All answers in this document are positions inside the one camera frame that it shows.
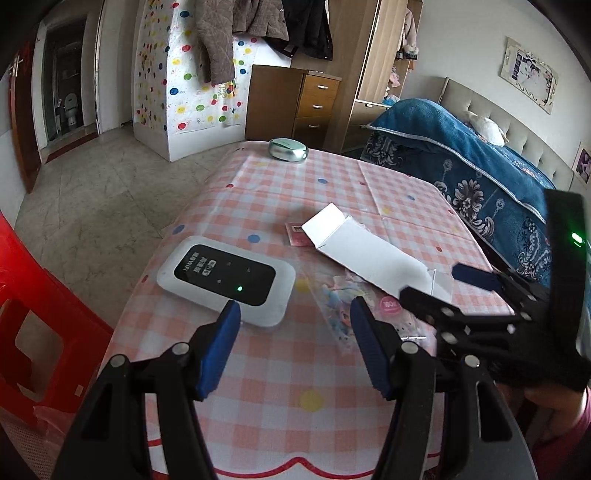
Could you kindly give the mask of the right hand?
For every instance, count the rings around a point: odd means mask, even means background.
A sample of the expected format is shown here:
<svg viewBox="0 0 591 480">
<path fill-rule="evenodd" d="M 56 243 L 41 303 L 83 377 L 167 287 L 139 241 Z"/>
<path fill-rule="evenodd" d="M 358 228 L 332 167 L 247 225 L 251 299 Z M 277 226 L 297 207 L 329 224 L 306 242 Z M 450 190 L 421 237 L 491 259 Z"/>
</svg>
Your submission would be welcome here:
<svg viewBox="0 0 591 480">
<path fill-rule="evenodd" d="M 526 389 L 527 400 L 551 411 L 536 445 L 563 457 L 572 454 L 590 427 L 589 393 L 589 388 L 576 392 L 551 384 Z"/>
</svg>

